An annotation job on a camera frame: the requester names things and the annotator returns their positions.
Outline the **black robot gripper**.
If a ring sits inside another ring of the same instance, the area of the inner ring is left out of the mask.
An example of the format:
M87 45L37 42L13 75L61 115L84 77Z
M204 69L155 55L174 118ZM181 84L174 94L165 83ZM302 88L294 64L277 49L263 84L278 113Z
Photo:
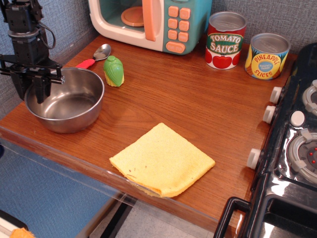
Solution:
M49 50L55 47L55 39L50 47L46 30L48 30L47 27L35 27L34 30L26 33L8 30L14 54L0 56L0 71L5 75L9 74L7 63L17 66L21 71L25 68L43 68L55 71L55 74L49 72L47 77L35 76L33 78L38 104L43 103L45 98L50 96L51 83L63 84L65 82L64 76L61 75L62 66L49 58ZM18 96L24 101L25 93L32 84L32 78L24 72L11 72L10 76Z

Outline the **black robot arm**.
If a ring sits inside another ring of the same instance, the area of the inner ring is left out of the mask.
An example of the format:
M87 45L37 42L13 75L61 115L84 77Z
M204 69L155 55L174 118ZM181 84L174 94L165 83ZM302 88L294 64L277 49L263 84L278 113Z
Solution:
M2 0L0 9L14 50L12 55L1 55L0 72L11 77L21 99L33 87L41 104L50 96L51 84L65 81L62 66L49 58L55 46L48 44L49 28L41 22L43 8L37 0Z

